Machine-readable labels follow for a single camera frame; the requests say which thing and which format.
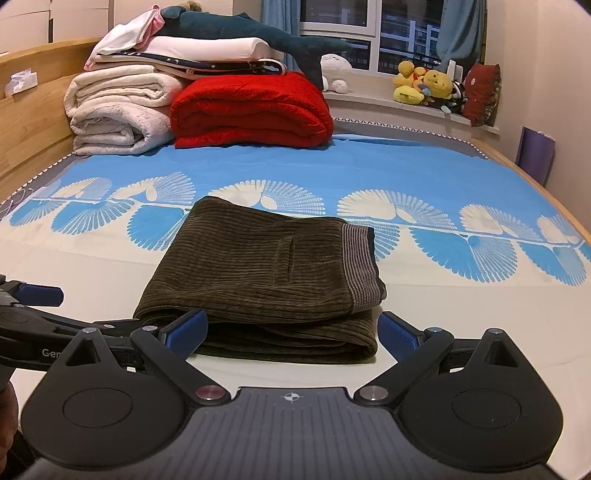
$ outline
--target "teal stuffed animal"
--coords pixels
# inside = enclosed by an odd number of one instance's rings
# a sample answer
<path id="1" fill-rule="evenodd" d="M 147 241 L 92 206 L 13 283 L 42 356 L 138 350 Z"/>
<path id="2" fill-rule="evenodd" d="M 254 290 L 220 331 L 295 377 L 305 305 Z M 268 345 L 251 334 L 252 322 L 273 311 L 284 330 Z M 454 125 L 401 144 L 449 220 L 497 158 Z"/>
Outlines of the teal stuffed animal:
<path id="1" fill-rule="evenodd" d="M 339 53 L 351 48 L 347 42 L 336 38 L 291 35 L 279 28 L 257 22 L 244 13 L 227 17 L 188 11 L 184 6 L 176 6 L 164 8 L 162 16 L 165 22 L 164 27 L 156 35 L 202 40 L 260 38 L 271 48 L 294 57 L 304 75 L 321 91 L 323 89 L 320 68 L 322 55 Z"/>

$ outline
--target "tissue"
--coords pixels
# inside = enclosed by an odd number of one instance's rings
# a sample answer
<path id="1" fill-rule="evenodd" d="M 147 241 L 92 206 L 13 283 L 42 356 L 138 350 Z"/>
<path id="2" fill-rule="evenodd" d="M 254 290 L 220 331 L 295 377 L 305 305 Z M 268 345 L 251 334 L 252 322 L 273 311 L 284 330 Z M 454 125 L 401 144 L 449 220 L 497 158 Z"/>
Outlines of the tissue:
<path id="1" fill-rule="evenodd" d="M 7 97 L 11 97 L 15 93 L 23 92 L 36 86 L 37 72 L 32 72 L 31 69 L 27 69 L 11 75 L 10 82 L 4 87 L 4 94 Z"/>

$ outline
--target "blue curtain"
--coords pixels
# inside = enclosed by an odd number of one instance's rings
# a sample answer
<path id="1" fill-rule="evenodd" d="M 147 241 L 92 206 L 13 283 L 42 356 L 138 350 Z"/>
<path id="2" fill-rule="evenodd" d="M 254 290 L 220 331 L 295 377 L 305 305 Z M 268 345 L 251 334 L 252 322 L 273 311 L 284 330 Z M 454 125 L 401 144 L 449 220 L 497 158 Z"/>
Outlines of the blue curtain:
<path id="1" fill-rule="evenodd" d="M 486 0 L 445 0 L 437 39 L 438 70 L 450 60 L 470 69 L 480 59 L 486 18 Z"/>
<path id="2" fill-rule="evenodd" d="M 300 0 L 262 0 L 261 22 L 292 35 L 300 34 Z M 285 55 L 289 70 L 297 70 L 291 55 Z"/>

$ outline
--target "triangular cutout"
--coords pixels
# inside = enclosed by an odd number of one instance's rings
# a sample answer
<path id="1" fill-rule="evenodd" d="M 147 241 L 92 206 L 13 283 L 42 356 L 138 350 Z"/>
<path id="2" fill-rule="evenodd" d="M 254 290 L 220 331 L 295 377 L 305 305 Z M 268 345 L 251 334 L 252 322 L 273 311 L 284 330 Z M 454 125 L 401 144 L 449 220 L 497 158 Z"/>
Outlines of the triangular cutout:
<path id="1" fill-rule="evenodd" d="M 78 365 L 91 365 L 98 362 L 100 362 L 100 359 L 96 353 L 95 344 L 92 340 L 83 340 L 66 361 L 66 365 L 68 367 L 77 367 Z"/>
<path id="2" fill-rule="evenodd" d="M 485 363 L 489 365 L 517 368 L 517 362 L 501 340 L 495 340 L 491 343 L 491 348 L 486 354 Z"/>

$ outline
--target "purple yoga mat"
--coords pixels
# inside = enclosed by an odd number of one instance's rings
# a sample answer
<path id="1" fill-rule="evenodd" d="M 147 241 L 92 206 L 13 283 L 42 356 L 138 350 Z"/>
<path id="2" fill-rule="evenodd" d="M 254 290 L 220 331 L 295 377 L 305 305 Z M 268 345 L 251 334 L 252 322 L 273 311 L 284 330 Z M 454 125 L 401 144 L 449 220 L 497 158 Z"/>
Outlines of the purple yoga mat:
<path id="1" fill-rule="evenodd" d="M 540 185 L 545 185 L 554 159 L 554 138 L 523 127 L 517 151 L 517 166 Z"/>

